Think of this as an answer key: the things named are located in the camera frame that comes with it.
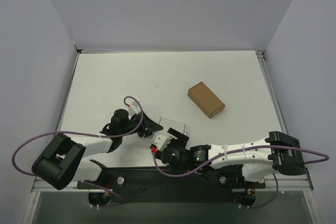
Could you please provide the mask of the brown folded cardboard box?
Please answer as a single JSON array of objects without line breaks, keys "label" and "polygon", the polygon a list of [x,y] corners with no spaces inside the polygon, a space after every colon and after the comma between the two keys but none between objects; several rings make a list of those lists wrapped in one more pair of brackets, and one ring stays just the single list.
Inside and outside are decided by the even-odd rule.
[{"label": "brown folded cardboard box", "polygon": [[225,108],[225,104],[204,82],[189,88],[187,96],[209,119]]}]

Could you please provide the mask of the white paper box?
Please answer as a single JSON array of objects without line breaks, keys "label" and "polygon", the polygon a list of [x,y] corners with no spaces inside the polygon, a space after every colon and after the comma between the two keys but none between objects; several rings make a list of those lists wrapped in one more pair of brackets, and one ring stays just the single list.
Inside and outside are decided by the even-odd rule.
[{"label": "white paper box", "polygon": [[159,119],[159,125],[163,126],[163,130],[158,131],[159,134],[174,137],[174,135],[168,133],[169,128],[173,128],[174,130],[186,135],[186,124],[183,122],[161,116]]}]

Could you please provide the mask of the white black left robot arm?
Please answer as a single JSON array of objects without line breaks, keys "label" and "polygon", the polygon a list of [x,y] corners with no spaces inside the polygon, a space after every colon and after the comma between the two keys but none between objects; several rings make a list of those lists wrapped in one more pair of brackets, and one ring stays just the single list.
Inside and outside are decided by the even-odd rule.
[{"label": "white black left robot arm", "polygon": [[122,143],[122,136],[132,130],[138,137],[147,138],[163,129],[143,112],[129,116],[127,110],[118,109],[100,132],[102,137],[56,134],[35,160],[31,171],[57,190],[82,180],[101,188],[108,181],[107,168],[90,156],[115,151]]}]

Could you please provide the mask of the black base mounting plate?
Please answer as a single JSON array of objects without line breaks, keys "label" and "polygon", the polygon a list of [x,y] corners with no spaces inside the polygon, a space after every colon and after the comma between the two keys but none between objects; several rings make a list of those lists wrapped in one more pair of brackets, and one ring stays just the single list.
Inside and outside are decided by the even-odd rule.
[{"label": "black base mounting plate", "polygon": [[183,178],[162,175],[155,167],[108,168],[95,182],[77,183],[78,189],[89,189],[89,202],[107,205],[113,201],[109,193],[98,192],[102,186],[127,203],[227,203],[252,205],[256,189],[265,183],[247,182],[242,166],[227,166],[219,170],[201,171]]}]

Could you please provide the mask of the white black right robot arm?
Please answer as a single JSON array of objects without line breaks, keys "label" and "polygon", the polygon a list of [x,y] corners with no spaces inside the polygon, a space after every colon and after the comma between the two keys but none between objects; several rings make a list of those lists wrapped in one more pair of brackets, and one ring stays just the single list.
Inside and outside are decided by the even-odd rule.
[{"label": "white black right robot arm", "polygon": [[188,137],[173,139],[155,157],[172,169],[192,171],[241,165],[247,182],[261,182],[270,174],[299,176],[306,173],[298,139],[272,131],[258,141],[236,145],[205,144],[186,148]]}]

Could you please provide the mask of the aluminium table frame rail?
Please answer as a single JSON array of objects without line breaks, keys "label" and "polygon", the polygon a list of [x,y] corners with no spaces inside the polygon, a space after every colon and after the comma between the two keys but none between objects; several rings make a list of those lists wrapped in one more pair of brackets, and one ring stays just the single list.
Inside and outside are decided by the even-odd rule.
[{"label": "aluminium table frame rail", "polygon": [[[225,104],[212,119],[187,97],[199,82]],[[190,146],[246,143],[286,131],[259,51],[84,51],[77,56],[57,128],[96,134],[128,96],[154,120],[185,124]]]}]

